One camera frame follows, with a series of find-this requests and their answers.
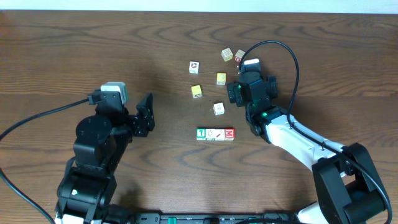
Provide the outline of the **red letter M block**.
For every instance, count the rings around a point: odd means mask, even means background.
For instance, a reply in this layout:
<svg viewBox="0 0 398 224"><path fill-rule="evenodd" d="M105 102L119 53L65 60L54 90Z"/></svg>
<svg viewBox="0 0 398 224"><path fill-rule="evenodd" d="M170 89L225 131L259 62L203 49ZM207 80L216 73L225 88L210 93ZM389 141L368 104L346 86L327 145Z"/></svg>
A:
<svg viewBox="0 0 398 224"><path fill-rule="evenodd" d="M224 140L225 141L233 141L235 138L235 130L234 128L228 128L224 130Z"/></svg>

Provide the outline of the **white hammer block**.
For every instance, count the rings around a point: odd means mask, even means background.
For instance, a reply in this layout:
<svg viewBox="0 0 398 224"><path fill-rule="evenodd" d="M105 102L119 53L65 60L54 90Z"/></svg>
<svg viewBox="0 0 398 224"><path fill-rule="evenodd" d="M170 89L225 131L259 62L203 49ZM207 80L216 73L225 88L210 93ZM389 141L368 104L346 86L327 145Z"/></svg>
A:
<svg viewBox="0 0 398 224"><path fill-rule="evenodd" d="M225 130L215 129L215 141L224 141L224 140L225 140Z"/></svg>

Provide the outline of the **green number 7 block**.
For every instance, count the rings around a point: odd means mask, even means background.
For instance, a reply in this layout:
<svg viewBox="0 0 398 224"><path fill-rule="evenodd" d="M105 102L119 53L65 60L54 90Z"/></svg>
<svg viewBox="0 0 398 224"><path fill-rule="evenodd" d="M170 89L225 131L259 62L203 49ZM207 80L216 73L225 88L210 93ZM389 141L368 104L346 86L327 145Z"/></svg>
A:
<svg viewBox="0 0 398 224"><path fill-rule="evenodd" d="M206 140L206 129L205 128L197 128L196 135L197 135L198 141L205 141Z"/></svg>

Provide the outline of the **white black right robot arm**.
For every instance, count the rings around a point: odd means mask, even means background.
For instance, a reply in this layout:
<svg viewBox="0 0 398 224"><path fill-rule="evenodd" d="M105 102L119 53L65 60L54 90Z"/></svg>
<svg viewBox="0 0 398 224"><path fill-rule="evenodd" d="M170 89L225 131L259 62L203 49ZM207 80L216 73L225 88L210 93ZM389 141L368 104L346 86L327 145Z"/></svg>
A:
<svg viewBox="0 0 398 224"><path fill-rule="evenodd" d="M392 207L368 150L359 143L345 146L329 141L300 124L289 111L273 105L275 77L264 80L259 72L241 73L227 86L231 103L243 106L254 135L282 148L313 174L316 207L305 208L298 218L320 223L366 223L381 212L392 221Z"/></svg>

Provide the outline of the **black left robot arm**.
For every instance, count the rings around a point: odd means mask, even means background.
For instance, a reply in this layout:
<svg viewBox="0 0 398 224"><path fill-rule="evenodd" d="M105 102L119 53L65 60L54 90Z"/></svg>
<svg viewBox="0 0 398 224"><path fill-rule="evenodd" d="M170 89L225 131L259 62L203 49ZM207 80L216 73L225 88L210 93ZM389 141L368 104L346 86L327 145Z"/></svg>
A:
<svg viewBox="0 0 398 224"><path fill-rule="evenodd" d="M57 189L56 223L135 223L131 211L111 204L115 170L133 137L146 137L155 126L153 96L147 94L131 115L117 91L88 95L96 113L78 123L74 157Z"/></svg>

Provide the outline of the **yellow block centre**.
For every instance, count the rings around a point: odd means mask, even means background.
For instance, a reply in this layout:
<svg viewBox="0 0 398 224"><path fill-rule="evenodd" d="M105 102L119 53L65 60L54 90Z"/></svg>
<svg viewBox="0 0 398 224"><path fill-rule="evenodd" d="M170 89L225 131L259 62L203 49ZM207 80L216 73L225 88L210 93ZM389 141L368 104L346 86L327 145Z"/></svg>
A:
<svg viewBox="0 0 398 224"><path fill-rule="evenodd" d="M226 73L219 72L216 77L217 85L225 85L226 84Z"/></svg>

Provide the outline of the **red edged letter block far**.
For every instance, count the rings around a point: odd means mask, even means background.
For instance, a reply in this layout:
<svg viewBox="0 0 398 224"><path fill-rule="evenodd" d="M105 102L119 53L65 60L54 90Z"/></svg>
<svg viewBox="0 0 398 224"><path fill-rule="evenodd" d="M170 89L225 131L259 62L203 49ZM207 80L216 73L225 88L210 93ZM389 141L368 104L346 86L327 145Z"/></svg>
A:
<svg viewBox="0 0 398 224"><path fill-rule="evenodd" d="M245 54L245 51L239 49L239 50L236 52L235 56L234 56L234 60L235 60L236 62L240 62L244 54Z"/></svg>

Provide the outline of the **white block with drawing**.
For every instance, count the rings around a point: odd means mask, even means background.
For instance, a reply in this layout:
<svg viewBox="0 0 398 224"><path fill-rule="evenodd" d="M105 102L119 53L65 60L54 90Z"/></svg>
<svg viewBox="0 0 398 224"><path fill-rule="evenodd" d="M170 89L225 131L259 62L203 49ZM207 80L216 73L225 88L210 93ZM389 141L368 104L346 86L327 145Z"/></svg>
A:
<svg viewBox="0 0 398 224"><path fill-rule="evenodd" d="M216 116L224 114L224 104L222 102L213 105L213 111Z"/></svg>

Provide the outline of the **yellow edged block far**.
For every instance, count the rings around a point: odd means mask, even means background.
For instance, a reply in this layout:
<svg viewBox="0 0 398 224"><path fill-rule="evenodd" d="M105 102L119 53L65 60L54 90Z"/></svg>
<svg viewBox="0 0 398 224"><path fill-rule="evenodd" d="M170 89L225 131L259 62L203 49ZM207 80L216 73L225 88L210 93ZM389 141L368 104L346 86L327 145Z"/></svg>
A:
<svg viewBox="0 0 398 224"><path fill-rule="evenodd" d="M227 61L231 60L234 55L230 48L226 48L221 51L221 56L222 56L223 60L225 62L227 62Z"/></svg>

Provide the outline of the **yellow block left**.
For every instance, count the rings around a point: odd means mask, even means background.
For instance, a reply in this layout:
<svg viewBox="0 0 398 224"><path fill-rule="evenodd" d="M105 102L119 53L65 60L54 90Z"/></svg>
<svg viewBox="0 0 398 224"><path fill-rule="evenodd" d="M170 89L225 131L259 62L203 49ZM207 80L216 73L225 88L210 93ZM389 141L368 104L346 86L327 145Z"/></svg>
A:
<svg viewBox="0 0 398 224"><path fill-rule="evenodd" d="M195 85L191 87L192 96L193 98L200 98L202 97L202 90L200 85Z"/></svg>

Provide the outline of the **white block with dark circle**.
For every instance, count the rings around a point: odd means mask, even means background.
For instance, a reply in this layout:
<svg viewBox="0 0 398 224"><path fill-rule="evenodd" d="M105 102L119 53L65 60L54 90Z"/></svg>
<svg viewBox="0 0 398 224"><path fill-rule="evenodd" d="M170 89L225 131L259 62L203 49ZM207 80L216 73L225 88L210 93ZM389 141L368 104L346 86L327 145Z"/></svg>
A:
<svg viewBox="0 0 398 224"><path fill-rule="evenodd" d="M191 61L189 64L189 73L198 74L199 65L198 62Z"/></svg>

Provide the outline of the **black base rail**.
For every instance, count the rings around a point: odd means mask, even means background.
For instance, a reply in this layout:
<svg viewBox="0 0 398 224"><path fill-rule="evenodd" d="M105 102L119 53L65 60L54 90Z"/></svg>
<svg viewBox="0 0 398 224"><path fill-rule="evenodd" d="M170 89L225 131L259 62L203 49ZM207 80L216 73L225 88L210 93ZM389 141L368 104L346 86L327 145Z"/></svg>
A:
<svg viewBox="0 0 398 224"><path fill-rule="evenodd" d="M104 223L128 223L128 224L233 224L246 220L265 219L266 223L299 223L294 213L132 213L127 217L116 215L106 218Z"/></svg>

